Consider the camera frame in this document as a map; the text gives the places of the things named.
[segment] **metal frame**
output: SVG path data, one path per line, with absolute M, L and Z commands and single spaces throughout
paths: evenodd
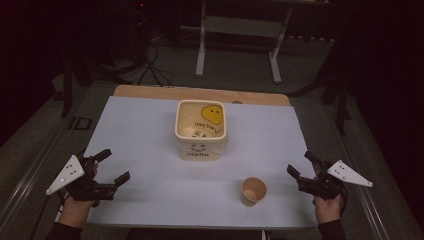
M 282 80 L 281 80 L 280 71 L 278 68 L 277 56 L 284 39 L 284 35 L 286 33 L 292 11 L 293 11 L 292 8 L 289 8 L 287 10 L 284 21 L 282 23 L 251 20 L 251 19 L 236 19 L 236 18 L 228 18 L 228 17 L 208 16 L 206 14 L 206 0 L 203 0 L 202 17 L 200 22 L 200 47 L 199 47 L 199 54 L 197 57 L 196 76 L 197 77 L 203 76 L 205 57 L 206 57 L 205 55 L 206 54 L 206 47 L 205 47 L 206 31 L 230 33 L 230 34 L 276 38 L 277 43 L 273 51 L 269 52 L 269 61 L 271 64 L 271 70 L 272 70 L 274 83 L 280 84 Z

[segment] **white tabletop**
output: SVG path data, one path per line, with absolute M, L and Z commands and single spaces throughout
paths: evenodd
M 96 180 L 131 179 L 90 212 L 88 223 L 124 226 L 283 229 L 315 227 L 312 196 L 299 192 L 291 164 L 313 177 L 293 107 L 225 104 L 229 143 L 221 158 L 182 160 L 174 135 L 177 100 L 110 97 L 85 156 L 110 149 Z M 253 207 L 240 200 L 244 179 L 267 185 Z

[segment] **yellow smiley face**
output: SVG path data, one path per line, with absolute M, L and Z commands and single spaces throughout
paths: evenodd
M 202 109 L 202 116 L 213 124 L 220 124 L 222 122 L 223 114 L 220 106 L 207 106 Z

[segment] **hand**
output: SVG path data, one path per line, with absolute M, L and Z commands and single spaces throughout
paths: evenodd
M 315 216 L 318 224 L 340 219 L 340 210 L 343 206 L 342 196 L 340 194 L 334 199 L 327 200 L 314 196 L 314 203 Z
M 98 164 L 93 165 L 93 173 L 97 174 Z M 62 214 L 59 217 L 59 223 L 67 226 L 83 228 L 87 221 L 88 213 L 95 201 L 76 201 L 69 196 L 62 209 Z

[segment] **white triangular marker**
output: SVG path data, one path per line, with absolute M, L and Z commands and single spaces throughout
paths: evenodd
M 349 166 L 344 164 L 342 160 L 337 161 L 333 166 L 327 170 L 328 174 L 343 182 L 358 184 L 366 187 L 372 187 L 373 183 L 359 175 Z
M 82 168 L 78 158 L 72 155 L 68 163 L 66 163 L 65 167 L 53 181 L 52 185 L 50 185 L 50 187 L 46 190 L 46 194 L 51 195 L 52 193 L 55 193 L 57 190 L 65 187 L 83 175 L 84 169 Z

